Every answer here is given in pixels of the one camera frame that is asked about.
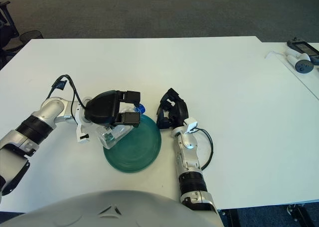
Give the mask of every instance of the black cable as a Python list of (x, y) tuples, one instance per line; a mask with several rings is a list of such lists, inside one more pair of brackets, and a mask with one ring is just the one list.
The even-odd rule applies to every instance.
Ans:
[(81, 101), (81, 98), (79, 97), (79, 94), (78, 94), (78, 92), (77, 92), (77, 90), (76, 90), (76, 88), (75, 88), (75, 85), (74, 85), (74, 82), (73, 82), (72, 78), (71, 78), (69, 75), (67, 75), (67, 74), (61, 75), (61, 76), (59, 76), (59, 77), (55, 80), (55, 82), (53, 83), (52, 88), (51, 88), (51, 90), (50, 90), (50, 92), (49, 92), (49, 95), (47, 96), (46, 99), (50, 98), (52, 92), (53, 92), (53, 91), (55, 90), (55, 88), (56, 88), (55, 85), (56, 85), (63, 77), (65, 77), (65, 78), (67, 78), (67, 79), (69, 80), (70, 86), (71, 86), (72, 89), (73, 89), (73, 93), (76, 95), (76, 98), (78, 99), (80, 105), (81, 105), (84, 109), (86, 109), (86, 107), (83, 105), (83, 103), (82, 103), (82, 101)]
[(203, 132), (203, 133), (205, 134), (205, 136), (208, 138), (208, 141), (209, 141), (209, 143), (210, 143), (210, 154), (209, 154), (208, 161), (205, 163), (205, 165), (203, 165), (203, 166), (201, 167), (201, 170), (203, 171), (203, 170), (206, 169), (206, 167), (207, 167), (207, 166), (209, 165), (209, 163), (211, 162), (211, 159), (212, 159), (213, 153), (214, 153), (214, 144), (213, 144), (213, 140), (211, 139), (209, 133), (208, 133), (205, 129), (201, 129), (201, 128), (195, 127), (194, 130), (195, 130), (195, 131), (193, 131), (192, 133), (196, 133), (196, 132), (198, 132), (198, 131)]
[(71, 116), (73, 117), (74, 121), (76, 124), (78, 124), (74, 118), (74, 115), (73, 115), (73, 103), (74, 103), (74, 99), (75, 99), (75, 93), (73, 92), (73, 98), (72, 98), (72, 102), (71, 102)]

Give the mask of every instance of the white tabletop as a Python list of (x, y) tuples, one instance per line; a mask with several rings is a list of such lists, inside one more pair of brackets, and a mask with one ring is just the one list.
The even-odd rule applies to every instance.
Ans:
[[(172, 87), (213, 138), (204, 177), (218, 209), (319, 199), (319, 101), (277, 58), (264, 59), (267, 52), (256, 37), (32, 40), (0, 71), (0, 136), (39, 109), (61, 74), (71, 75), (82, 98), (140, 91), (153, 120)], [(71, 88), (54, 95), (70, 100)], [(124, 174), (108, 164), (93, 134), (77, 144), (75, 125), (59, 123), (0, 211), (114, 189), (178, 200), (173, 139), (169, 130), (161, 134), (155, 162)], [(197, 138), (203, 163), (209, 145)]]
[[(319, 50), (319, 43), (310, 43), (314, 48)], [(282, 42), (264, 42), (264, 47), (268, 51), (274, 51), (277, 53), (284, 53), (288, 48), (286, 43)], [(278, 54), (270, 55), (268, 58), (278, 58), (295, 76), (298, 78), (310, 92), (313, 93), (319, 100), (319, 66), (314, 66), (314, 69), (306, 74), (299, 73), (295, 68), (287, 61), (287, 59)]]

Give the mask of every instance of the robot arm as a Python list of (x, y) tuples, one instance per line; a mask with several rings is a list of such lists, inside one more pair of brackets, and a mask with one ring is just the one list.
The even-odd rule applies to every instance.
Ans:
[(79, 102), (60, 97), (46, 99), (38, 111), (33, 112), (15, 130), (0, 139), (0, 198), (9, 194), (20, 182), (40, 143), (56, 128), (58, 122), (76, 122), (78, 142), (87, 141), (89, 136), (83, 130), (85, 125), (96, 123), (102, 126), (133, 125), (140, 123), (139, 113), (119, 113), (120, 102), (138, 106), (140, 93), (134, 91), (107, 91), (95, 98), (85, 98), (82, 107)]
[(72, 118), (70, 102), (62, 98), (47, 99), (38, 111), (33, 112), (15, 130), (0, 140), (0, 191), (9, 194), (20, 182), (40, 143), (56, 128), (55, 123)]
[[(164, 117), (164, 111), (168, 111), (168, 117)], [(192, 133), (197, 121), (188, 117), (186, 103), (172, 88), (161, 99), (157, 115), (160, 129), (173, 127), (171, 135), (176, 140), (180, 202), (191, 210), (214, 211), (217, 214), (197, 157), (197, 140)]]

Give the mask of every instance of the green plate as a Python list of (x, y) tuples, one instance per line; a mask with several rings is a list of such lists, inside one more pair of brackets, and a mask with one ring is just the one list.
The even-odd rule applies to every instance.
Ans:
[(142, 115), (138, 128), (134, 128), (111, 149), (103, 148), (108, 162), (115, 169), (134, 173), (148, 167), (160, 152), (161, 137), (156, 123)]

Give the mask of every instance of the gray carpet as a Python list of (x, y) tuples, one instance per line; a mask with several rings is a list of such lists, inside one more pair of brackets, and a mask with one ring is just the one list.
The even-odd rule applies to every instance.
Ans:
[(45, 38), (255, 35), (319, 42), (319, 0), (10, 0), (18, 30)]
[[(287, 213), (287, 206), (263, 206), (238, 209), (241, 227), (301, 227)], [(305, 204), (305, 208), (315, 227), (319, 227), (319, 203)], [(221, 215), (225, 227), (232, 227), (227, 217)]]

